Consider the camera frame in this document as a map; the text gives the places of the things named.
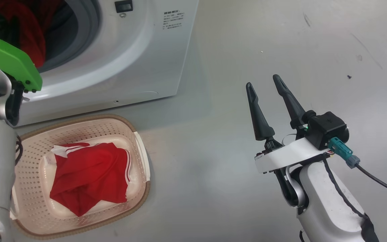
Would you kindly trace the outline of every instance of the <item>gray floor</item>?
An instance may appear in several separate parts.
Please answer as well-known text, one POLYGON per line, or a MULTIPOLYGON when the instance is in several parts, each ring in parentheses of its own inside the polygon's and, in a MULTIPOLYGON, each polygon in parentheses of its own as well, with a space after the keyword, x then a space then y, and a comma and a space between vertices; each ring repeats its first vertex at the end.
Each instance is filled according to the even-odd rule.
MULTIPOLYGON (((387 1, 203 0, 178 95, 98 112, 127 118, 143 138, 147 201, 125 219, 55 241, 299 241, 295 210, 253 160, 263 143, 246 82, 276 138, 293 133, 273 74, 306 110, 345 120, 361 164, 387 180, 387 1)), ((339 158, 330 165, 387 241, 387 190, 339 158)))

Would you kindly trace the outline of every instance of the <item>laundry basket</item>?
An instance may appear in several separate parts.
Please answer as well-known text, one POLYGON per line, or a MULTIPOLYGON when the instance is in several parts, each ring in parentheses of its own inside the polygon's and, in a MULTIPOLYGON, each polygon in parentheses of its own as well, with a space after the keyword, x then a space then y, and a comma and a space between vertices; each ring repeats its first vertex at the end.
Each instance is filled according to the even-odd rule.
POLYGON ((54 239, 109 224, 136 211, 150 187, 149 162, 135 128, 116 115, 80 118, 46 127, 21 137, 23 155, 15 167, 11 217, 15 227, 34 239, 54 239), (49 197, 56 165, 46 162, 54 145, 77 142, 114 143, 131 155, 127 202, 101 201, 77 217, 49 197))

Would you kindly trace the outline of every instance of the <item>red garment in washer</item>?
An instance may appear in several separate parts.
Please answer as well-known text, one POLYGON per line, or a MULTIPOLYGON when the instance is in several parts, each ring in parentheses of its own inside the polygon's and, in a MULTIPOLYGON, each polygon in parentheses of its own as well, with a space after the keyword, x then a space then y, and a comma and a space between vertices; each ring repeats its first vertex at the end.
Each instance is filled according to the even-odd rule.
POLYGON ((46 61, 44 35, 61 0, 0 0, 0 14, 7 21, 17 17, 20 25, 20 49, 38 68, 46 61))
POLYGON ((113 143, 67 144, 67 157, 55 155, 50 198, 82 216, 99 201, 126 202, 130 155, 113 143))

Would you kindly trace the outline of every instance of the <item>black cable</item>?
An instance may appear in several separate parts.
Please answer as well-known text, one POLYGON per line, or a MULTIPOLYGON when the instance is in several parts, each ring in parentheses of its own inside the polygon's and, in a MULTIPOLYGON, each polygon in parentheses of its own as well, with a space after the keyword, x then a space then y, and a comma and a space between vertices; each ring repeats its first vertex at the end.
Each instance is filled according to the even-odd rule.
POLYGON ((20 137, 18 135, 17 135, 16 144, 18 146, 16 149, 16 152, 19 151, 19 154, 17 155, 16 160, 14 161, 14 165, 17 165, 17 163, 20 161, 20 158, 22 158, 22 155, 23 155, 22 140, 20 139, 20 137))
POLYGON ((334 175, 332 174, 331 172, 331 169, 329 168, 329 165, 328 165, 328 162, 327 162, 327 159, 324 157, 323 159, 324 161, 324 165, 325 165, 325 170, 327 171, 328 175, 329 175, 329 179, 331 179, 331 182, 332 184, 334 184, 335 186, 335 189, 337 190, 338 194, 343 198, 343 201, 344 203, 354 212, 356 213, 359 217, 363 218, 363 219, 368 219, 370 220, 370 218, 368 216, 366 216, 365 214, 362 214, 361 212, 359 212, 350 202, 349 200, 347 199, 347 197, 344 195, 344 193, 341 191, 340 187, 338 186, 337 184, 337 181, 335 181, 335 178, 334 178, 334 175))
POLYGON ((302 230, 300 230, 300 240, 301 240, 301 242, 305 242, 304 238, 302 237, 302 230))
POLYGON ((380 179, 378 179, 377 177, 371 175, 368 171, 366 171, 364 168, 362 168, 359 164, 355 164, 355 167, 358 168, 362 173, 364 173, 365 175, 367 175, 369 178, 373 179, 374 181, 376 181, 378 184, 382 185, 383 187, 386 187, 387 188, 387 184, 384 183, 383 181, 381 181, 380 179))

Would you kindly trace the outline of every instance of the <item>white label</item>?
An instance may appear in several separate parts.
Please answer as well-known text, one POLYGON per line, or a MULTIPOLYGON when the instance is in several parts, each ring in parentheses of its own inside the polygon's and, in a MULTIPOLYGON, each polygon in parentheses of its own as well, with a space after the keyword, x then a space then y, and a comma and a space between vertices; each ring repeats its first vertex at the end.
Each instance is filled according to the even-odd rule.
POLYGON ((184 12, 180 12, 180 10, 164 12, 164 22, 162 29, 174 29, 181 27, 183 18, 184 12))
POLYGON ((46 164, 56 164, 56 157, 51 152, 47 153, 43 158, 46 164))
POLYGON ((264 157, 264 156, 265 156, 264 154, 261 154, 261 155, 256 156, 256 157, 255 157, 255 161, 258 160, 258 159, 260 159, 260 158, 262 158, 262 157, 264 157))

